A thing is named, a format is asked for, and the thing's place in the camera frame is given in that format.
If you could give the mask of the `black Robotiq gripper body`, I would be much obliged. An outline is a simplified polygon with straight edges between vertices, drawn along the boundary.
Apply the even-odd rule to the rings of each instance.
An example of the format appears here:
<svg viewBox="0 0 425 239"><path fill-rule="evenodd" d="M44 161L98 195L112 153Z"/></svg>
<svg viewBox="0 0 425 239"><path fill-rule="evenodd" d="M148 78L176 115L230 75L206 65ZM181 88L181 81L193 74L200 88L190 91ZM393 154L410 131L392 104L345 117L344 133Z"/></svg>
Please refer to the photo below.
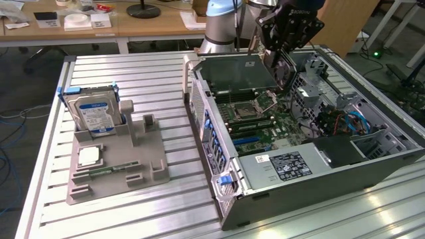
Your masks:
<svg viewBox="0 0 425 239"><path fill-rule="evenodd" d="M276 27L278 32L292 29L294 25L317 20L317 12L322 7L321 0L278 0L274 8Z"/></svg>

